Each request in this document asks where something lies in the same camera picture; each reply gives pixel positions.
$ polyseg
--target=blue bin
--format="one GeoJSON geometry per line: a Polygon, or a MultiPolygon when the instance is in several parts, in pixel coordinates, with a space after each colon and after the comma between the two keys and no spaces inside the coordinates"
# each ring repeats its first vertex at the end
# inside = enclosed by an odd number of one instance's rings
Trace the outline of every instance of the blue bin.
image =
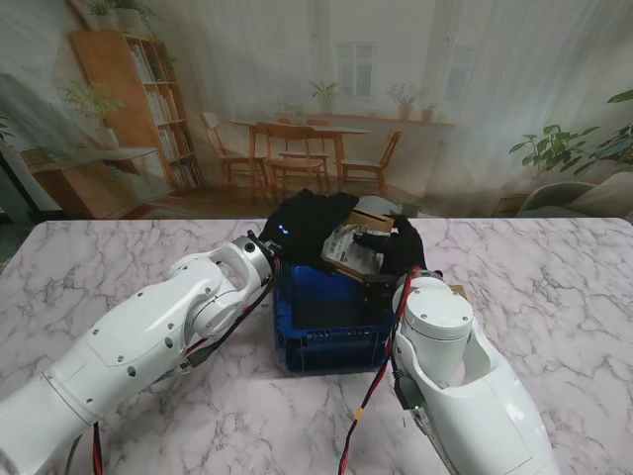
{"type": "Polygon", "coordinates": [[[366,305],[360,282],[283,264],[273,305],[275,347],[289,372],[357,372],[380,366],[393,312],[366,305]]]}

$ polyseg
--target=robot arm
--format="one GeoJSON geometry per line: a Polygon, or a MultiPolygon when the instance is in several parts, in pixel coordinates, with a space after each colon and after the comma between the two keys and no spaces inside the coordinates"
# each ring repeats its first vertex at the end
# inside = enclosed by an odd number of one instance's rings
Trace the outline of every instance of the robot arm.
{"type": "Polygon", "coordinates": [[[253,235],[239,237],[183,257],[164,282],[112,309],[51,368],[0,403],[0,475],[38,473],[60,447],[179,368],[194,334],[218,339],[272,273],[267,249],[253,235]],[[220,262],[234,271],[240,290],[220,262]]]}
{"type": "Polygon", "coordinates": [[[428,271],[410,290],[393,346],[396,392],[449,472],[558,475],[536,406],[468,301],[428,271]]]}

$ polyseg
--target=white marble surface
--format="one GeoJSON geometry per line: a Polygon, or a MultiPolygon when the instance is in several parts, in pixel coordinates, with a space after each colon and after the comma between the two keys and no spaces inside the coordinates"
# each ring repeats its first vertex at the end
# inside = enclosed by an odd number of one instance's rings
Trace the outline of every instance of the white marble surface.
{"type": "MultiPolygon", "coordinates": [[[[174,260],[261,224],[38,226],[0,276],[0,399],[174,260]]],[[[464,284],[534,398],[562,472],[633,473],[633,227],[601,219],[416,226],[429,265],[464,284]]],[[[287,377],[276,365],[270,314],[268,303],[207,364],[109,414],[107,473],[336,473],[372,375],[287,377]]],[[[90,473],[84,442],[76,474],[90,473]]],[[[354,433],[348,473],[446,473],[386,382],[354,433]]]]}

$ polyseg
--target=bookshelf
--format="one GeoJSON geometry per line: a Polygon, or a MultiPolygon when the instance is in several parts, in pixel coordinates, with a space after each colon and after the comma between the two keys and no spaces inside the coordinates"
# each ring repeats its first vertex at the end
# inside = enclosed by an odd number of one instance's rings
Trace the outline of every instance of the bookshelf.
{"type": "Polygon", "coordinates": [[[107,122],[123,147],[158,148],[167,180],[178,191],[203,184],[174,71],[163,43],[122,32],[70,34],[88,79],[105,83],[125,107],[107,122]]]}

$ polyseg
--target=black glove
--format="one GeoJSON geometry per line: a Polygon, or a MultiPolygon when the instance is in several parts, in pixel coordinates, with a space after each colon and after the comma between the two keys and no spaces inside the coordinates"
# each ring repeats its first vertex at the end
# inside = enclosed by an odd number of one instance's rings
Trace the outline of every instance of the black glove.
{"type": "Polygon", "coordinates": [[[259,239],[272,240],[280,246],[279,256],[288,262],[331,274],[336,268],[321,258],[323,243],[357,203],[358,197],[347,193],[325,196],[304,189],[281,202],[266,221],[259,239]]]}
{"type": "Polygon", "coordinates": [[[416,265],[426,270],[424,246],[417,230],[407,218],[400,215],[394,217],[394,228],[398,232],[387,237],[359,233],[354,236],[354,240],[385,256],[380,269],[382,274],[400,277],[416,265]]]}

